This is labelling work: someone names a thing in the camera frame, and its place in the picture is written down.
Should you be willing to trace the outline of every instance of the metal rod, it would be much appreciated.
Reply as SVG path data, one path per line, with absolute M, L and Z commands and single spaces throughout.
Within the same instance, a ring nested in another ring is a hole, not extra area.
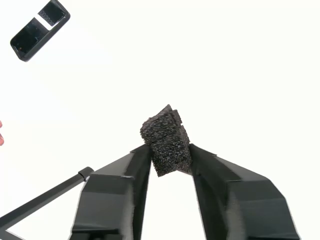
M 11 228 L 16 223 L 33 214 L 35 211 L 52 202 L 56 198 L 60 197 L 62 194 L 86 181 L 86 178 L 92 172 L 93 170 L 90 167 L 86 167 L 79 171 L 77 175 L 69 178 L 58 186 L 55 186 L 54 188 L 18 207 L 17 209 L 7 213 L 0 218 L 0 232 L 4 232 L 5 230 Z

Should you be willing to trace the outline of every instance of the black plastic part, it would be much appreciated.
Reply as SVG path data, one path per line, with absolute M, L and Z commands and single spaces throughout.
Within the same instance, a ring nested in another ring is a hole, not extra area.
M 140 240 L 151 167 L 143 145 L 95 171 L 85 184 L 70 240 Z
M 207 240 L 299 240 L 286 199 L 266 177 L 190 144 Z
M 38 14 L 53 27 L 51 30 L 33 18 L 10 41 L 14 52 L 24 62 L 29 61 L 70 19 L 70 13 L 57 0 L 51 0 Z
M 24 218 L 28 217 L 29 215 L 33 214 L 35 211 L 39 210 L 43 206 L 47 205 L 48 203 L 52 202 L 54 199 L 58 198 L 62 194 L 66 193 L 70 189 L 74 188 L 75 186 L 79 185 L 84 181 L 84 177 L 80 174 L 82 172 L 88 173 L 89 167 L 84 168 L 83 170 L 79 171 L 79 173 L 68 180 L 64 181 L 63 183 L 55 186 L 54 188 L 50 189 L 49 191 L 41 194 L 40 196 L 36 197 L 35 199 L 27 202 L 26 204 L 18 207 L 17 209 L 7 213 L 3 217 L 0 218 L 0 232 L 3 232 L 9 228 L 11 228 L 16 223 L 20 222 Z
M 23 240 L 22 238 L 8 231 L 0 231 L 0 239 L 1 240 Z

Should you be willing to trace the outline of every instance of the sponge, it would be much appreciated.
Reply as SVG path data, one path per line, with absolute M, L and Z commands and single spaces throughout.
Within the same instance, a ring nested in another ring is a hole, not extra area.
M 189 137 L 177 110 L 168 104 L 143 123 L 140 134 L 150 145 L 158 177 L 176 170 L 187 172 L 192 162 Z

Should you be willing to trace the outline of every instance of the black bar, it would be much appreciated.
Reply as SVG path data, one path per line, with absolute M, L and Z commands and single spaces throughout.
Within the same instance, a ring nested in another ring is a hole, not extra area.
M 77 175 L 69 178 L 58 186 L 55 186 L 35 199 L 4 215 L 0 218 L 0 232 L 11 228 L 16 223 L 33 214 L 35 211 L 52 202 L 56 198 L 60 197 L 62 194 L 86 181 L 86 178 L 92 172 L 93 170 L 90 167 L 86 167 L 79 171 Z
M 23 240 L 23 239 L 8 231 L 0 231 L 0 240 Z

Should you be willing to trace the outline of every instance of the black sponge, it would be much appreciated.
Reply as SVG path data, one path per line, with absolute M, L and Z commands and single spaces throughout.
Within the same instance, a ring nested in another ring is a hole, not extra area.
M 189 170 L 190 140 L 177 110 L 167 105 L 142 125 L 140 133 L 152 149 L 152 161 L 159 177 L 176 170 Z

